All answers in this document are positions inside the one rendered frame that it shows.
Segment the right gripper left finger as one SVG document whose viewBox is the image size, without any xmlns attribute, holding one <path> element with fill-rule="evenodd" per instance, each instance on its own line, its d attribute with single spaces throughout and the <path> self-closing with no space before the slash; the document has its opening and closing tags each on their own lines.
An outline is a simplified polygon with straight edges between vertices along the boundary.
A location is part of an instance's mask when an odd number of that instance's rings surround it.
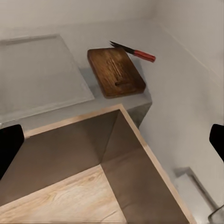
<svg viewBox="0 0 224 224">
<path fill-rule="evenodd" d="M 24 143 L 21 125 L 0 129 L 0 180 Z"/>
</svg>

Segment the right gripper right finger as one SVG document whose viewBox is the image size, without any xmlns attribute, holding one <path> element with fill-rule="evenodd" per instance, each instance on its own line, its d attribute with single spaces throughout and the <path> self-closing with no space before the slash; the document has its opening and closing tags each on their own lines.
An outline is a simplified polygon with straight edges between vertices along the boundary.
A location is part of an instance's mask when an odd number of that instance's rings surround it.
<svg viewBox="0 0 224 224">
<path fill-rule="evenodd" d="M 213 124 L 209 141 L 224 161 L 224 126 Z"/>
</svg>

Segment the cutting board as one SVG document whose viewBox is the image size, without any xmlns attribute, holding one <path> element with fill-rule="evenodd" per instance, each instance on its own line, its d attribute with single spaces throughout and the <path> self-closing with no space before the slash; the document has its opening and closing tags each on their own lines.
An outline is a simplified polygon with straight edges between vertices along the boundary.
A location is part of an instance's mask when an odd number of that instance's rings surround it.
<svg viewBox="0 0 224 224">
<path fill-rule="evenodd" d="M 123 48 L 90 49 L 87 55 L 107 96 L 145 90 L 145 81 Z M 132 85 L 116 86 L 127 83 Z"/>
</svg>

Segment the parer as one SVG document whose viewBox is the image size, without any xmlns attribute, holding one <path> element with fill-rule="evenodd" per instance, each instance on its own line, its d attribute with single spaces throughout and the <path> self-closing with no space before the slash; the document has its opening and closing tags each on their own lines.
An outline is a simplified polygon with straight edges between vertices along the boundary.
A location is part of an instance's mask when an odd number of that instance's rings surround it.
<svg viewBox="0 0 224 224">
<path fill-rule="evenodd" d="M 152 61 L 154 61 L 154 60 L 156 59 L 156 57 L 153 56 L 153 55 L 149 55 L 149 54 L 147 54 L 147 53 L 141 52 L 141 51 L 136 50 L 136 49 L 135 49 L 135 50 L 134 50 L 134 49 L 130 49 L 130 48 L 128 48 L 128 47 L 122 46 L 122 45 L 120 45 L 120 44 L 118 44 L 118 43 L 115 43 L 115 42 L 112 42 L 112 43 L 115 44 L 117 47 L 120 47 L 120 48 L 129 50 L 129 51 L 133 52 L 134 54 L 138 54 L 138 55 L 140 55 L 140 56 L 142 56 L 142 57 L 144 57 L 144 58 L 152 59 Z"/>
</svg>

